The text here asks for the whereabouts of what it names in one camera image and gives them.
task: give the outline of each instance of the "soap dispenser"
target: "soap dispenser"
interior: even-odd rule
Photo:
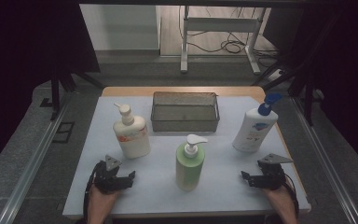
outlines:
[[[133,116],[129,105],[115,105],[121,119],[114,123],[113,130],[124,156],[134,159],[147,155],[150,152],[150,143],[145,119]]]
[[[247,111],[232,146],[246,152],[256,152],[260,149],[261,143],[278,119],[278,115],[272,111],[272,105],[281,98],[279,93],[268,94],[263,104]]]
[[[200,180],[205,150],[199,143],[206,143],[208,139],[189,134],[187,142],[176,150],[176,184],[185,191],[193,190]]]

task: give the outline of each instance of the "metal frame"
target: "metal frame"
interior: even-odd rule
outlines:
[[[212,32],[242,32],[253,33],[249,45],[245,47],[246,55],[252,66],[253,72],[260,74],[260,68],[253,54],[255,41],[260,32],[266,9],[263,7],[260,15],[256,19],[239,18],[191,18],[188,17],[189,6],[185,6],[185,16],[183,18],[183,43],[180,62],[180,71],[187,72],[187,32],[188,31],[212,31]]]

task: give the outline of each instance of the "wall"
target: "wall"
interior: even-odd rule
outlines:
[[[159,49],[159,6],[80,8],[95,50]]]

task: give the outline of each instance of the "white table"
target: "white table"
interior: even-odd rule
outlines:
[[[218,96],[220,121],[215,133],[196,133],[208,138],[200,183],[185,192],[175,183],[175,151],[189,133],[154,133],[150,120],[151,96],[100,97],[89,127],[83,152],[70,189],[63,215],[82,216],[84,190],[90,173],[105,154],[123,163],[118,176],[136,171],[132,188],[123,191],[112,214],[115,217],[196,217],[209,215],[265,215],[273,213],[260,189],[249,187],[241,171],[261,175],[257,160],[269,153],[290,158],[277,126],[272,128],[256,153],[236,150],[231,142],[239,130],[244,112],[259,103],[247,96]],[[129,104],[134,115],[146,119],[151,152],[142,158],[125,159],[113,132],[115,120],[120,119],[114,103]],[[282,165],[296,186],[300,213],[307,213],[306,199],[295,166]]]

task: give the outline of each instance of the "white pump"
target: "white pump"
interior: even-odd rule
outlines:
[[[119,105],[115,103],[115,106],[118,107],[118,111],[121,114],[121,120],[125,125],[132,125],[134,122],[133,115],[131,114],[131,108],[129,105]]]
[[[198,143],[207,143],[208,139],[195,135],[189,134],[187,136],[187,144],[185,146],[185,155],[189,158],[194,158],[199,153]]]

